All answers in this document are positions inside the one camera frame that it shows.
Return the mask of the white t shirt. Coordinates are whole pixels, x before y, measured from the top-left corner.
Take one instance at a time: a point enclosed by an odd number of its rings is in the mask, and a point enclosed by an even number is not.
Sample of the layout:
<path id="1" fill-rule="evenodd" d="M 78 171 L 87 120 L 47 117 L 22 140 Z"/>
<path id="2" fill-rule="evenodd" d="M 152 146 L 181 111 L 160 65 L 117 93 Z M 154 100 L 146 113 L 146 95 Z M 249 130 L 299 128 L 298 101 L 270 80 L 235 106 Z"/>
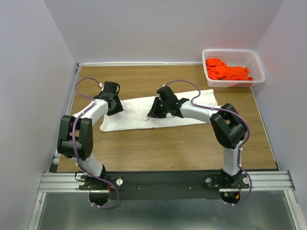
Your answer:
<path id="1" fill-rule="evenodd" d="M 101 132 L 204 124 L 203 121 L 175 117 L 166 113 L 155 96 L 121 100 L 120 102 L 123 111 L 111 116 L 104 115 L 99 127 Z"/>

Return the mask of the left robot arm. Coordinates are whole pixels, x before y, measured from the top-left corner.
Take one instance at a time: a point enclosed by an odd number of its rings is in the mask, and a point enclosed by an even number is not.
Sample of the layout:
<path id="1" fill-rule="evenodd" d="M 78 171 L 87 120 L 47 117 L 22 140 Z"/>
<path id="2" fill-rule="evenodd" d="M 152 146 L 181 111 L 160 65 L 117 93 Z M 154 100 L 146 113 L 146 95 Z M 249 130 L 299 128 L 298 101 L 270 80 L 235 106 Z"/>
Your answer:
<path id="1" fill-rule="evenodd" d="M 106 168 L 94 153 L 93 125 L 103 116 L 115 115 L 123 111 L 119 99 L 120 85 L 112 81 L 97 83 L 100 93 L 94 97 L 81 93 L 75 87 L 75 93 L 90 100 L 90 103 L 74 115 L 64 115 L 60 120 L 57 152 L 72 159 L 83 173 L 90 177 L 90 184 L 95 189 L 102 189 L 106 184 L 115 186 L 106 179 Z"/>

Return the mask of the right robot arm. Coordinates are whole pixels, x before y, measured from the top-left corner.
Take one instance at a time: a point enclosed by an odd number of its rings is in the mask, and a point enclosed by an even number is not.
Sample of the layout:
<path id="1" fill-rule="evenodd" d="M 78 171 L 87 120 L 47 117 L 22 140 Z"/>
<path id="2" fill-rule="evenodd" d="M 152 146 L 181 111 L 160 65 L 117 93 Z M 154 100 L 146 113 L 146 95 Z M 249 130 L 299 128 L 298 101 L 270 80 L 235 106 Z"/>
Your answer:
<path id="1" fill-rule="evenodd" d="M 210 107 L 195 104 L 193 99 L 178 99 L 170 87 L 163 86 L 157 90 L 147 116 L 164 119 L 168 114 L 212 125 L 215 137 L 224 151 L 220 183 L 227 188 L 237 184 L 242 173 L 242 146 L 249 138 L 250 129 L 235 108 L 229 103 L 221 107 Z"/>

